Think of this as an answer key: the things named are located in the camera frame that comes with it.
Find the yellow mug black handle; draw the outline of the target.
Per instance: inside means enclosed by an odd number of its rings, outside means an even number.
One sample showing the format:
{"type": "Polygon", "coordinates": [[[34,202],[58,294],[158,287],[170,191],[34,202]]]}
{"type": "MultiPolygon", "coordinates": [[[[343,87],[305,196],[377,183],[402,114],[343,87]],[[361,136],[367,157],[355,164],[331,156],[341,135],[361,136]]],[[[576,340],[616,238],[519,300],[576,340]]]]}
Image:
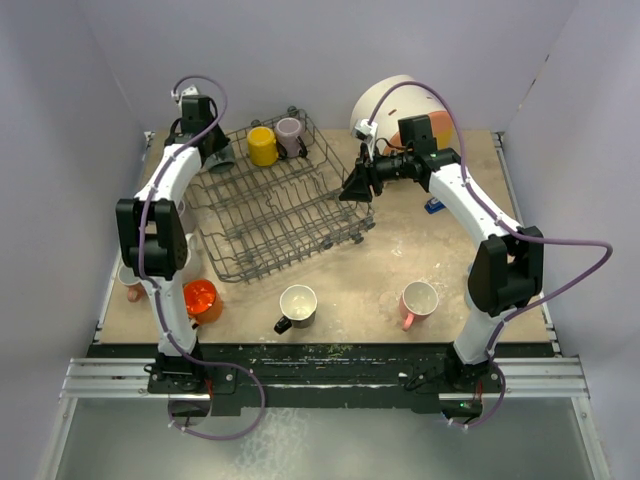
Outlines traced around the yellow mug black handle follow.
{"type": "Polygon", "coordinates": [[[277,140],[272,129],[265,126],[252,128],[247,134],[248,155],[258,167],[269,167],[279,159],[277,140]]]}

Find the purple mug black handle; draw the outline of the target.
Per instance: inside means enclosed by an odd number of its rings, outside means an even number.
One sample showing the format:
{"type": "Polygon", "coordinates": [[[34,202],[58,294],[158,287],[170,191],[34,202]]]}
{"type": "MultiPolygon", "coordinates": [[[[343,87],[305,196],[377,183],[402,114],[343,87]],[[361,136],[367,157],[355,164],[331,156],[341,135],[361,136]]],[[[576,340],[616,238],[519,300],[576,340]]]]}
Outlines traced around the purple mug black handle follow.
{"type": "Polygon", "coordinates": [[[303,124],[293,117],[282,118],[275,124],[276,147],[281,159],[308,156],[306,144],[302,139],[303,124]]]}

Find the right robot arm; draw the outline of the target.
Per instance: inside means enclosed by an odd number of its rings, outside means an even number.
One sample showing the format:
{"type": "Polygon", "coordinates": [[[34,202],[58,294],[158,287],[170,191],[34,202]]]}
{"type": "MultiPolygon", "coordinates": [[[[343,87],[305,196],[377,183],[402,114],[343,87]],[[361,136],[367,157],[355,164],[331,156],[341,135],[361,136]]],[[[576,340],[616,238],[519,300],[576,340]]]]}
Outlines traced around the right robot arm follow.
{"type": "Polygon", "coordinates": [[[401,119],[398,127],[401,147],[384,155],[376,146],[376,123],[356,122],[359,155],[339,198],[370,202],[385,182],[410,179],[441,201],[469,234],[476,249],[467,280],[470,316],[448,348],[443,372],[452,389],[467,391],[490,370],[508,315],[526,307],[542,289],[543,235],[536,227],[521,227],[501,210],[484,210],[490,198],[472,181],[454,149],[438,148],[428,116],[401,119]]]}

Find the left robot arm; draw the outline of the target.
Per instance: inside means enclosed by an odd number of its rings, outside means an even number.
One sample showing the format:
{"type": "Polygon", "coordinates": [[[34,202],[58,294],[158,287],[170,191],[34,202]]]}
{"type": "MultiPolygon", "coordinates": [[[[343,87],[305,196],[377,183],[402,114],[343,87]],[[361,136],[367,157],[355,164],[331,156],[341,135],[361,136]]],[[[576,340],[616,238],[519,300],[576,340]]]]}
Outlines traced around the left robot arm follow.
{"type": "Polygon", "coordinates": [[[206,368],[183,295],[189,253],[178,203],[206,160],[229,140],[218,123],[224,112],[202,94],[176,98],[180,117],[165,140],[162,158],[144,187],[115,207],[121,258],[149,297],[159,330],[158,353],[145,367],[152,386],[196,392],[206,368]]]}

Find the white round drawer cabinet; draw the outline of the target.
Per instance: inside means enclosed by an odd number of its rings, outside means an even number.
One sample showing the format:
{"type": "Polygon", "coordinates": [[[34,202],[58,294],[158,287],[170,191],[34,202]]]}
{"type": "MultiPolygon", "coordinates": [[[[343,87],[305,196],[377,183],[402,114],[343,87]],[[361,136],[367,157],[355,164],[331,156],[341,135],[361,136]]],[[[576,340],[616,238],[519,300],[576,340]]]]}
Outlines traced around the white round drawer cabinet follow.
{"type": "MultiPolygon", "coordinates": [[[[412,82],[410,75],[395,75],[385,78],[366,90],[356,102],[350,118],[352,132],[362,122],[368,123],[382,96],[394,85],[412,82]]],[[[376,149],[382,155],[401,150],[406,142],[401,139],[398,121],[427,115],[438,149],[450,146],[454,134],[451,117],[442,102],[423,87],[406,85],[395,89],[377,110],[373,123],[376,129],[376,149]]]]}

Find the salmon pink mug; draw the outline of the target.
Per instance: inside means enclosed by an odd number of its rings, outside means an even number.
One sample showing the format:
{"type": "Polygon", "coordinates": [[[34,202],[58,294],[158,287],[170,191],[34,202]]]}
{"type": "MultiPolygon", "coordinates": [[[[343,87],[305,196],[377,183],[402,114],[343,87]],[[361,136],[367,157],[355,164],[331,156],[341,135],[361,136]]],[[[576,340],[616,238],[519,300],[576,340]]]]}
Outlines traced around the salmon pink mug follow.
{"type": "Polygon", "coordinates": [[[119,282],[127,288],[127,300],[131,303],[138,302],[145,294],[145,288],[132,268],[120,265],[117,273],[119,282]]]}

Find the orange mug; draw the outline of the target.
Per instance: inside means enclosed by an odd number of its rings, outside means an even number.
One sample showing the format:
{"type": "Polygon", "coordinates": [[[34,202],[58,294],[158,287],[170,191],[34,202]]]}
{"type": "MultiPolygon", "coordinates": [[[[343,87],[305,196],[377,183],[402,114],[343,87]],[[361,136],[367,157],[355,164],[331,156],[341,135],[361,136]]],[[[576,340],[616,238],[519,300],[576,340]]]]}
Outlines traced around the orange mug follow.
{"type": "Polygon", "coordinates": [[[222,314],[224,302],[214,284],[206,279],[198,279],[183,287],[188,316],[197,325],[213,323],[222,314]]]}

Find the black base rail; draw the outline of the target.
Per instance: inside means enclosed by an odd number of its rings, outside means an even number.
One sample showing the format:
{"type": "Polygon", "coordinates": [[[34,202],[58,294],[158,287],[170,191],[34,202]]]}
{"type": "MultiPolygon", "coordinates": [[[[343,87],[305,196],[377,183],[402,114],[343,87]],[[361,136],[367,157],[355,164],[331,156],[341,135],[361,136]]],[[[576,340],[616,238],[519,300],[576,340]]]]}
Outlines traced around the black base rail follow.
{"type": "Polygon", "coordinates": [[[244,408],[408,409],[481,413],[480,397],[503,386],[496,366],[463,365],[449,344],[211,344],[206,366],[156,357],[148,388],[213,416],[244,408]]]}

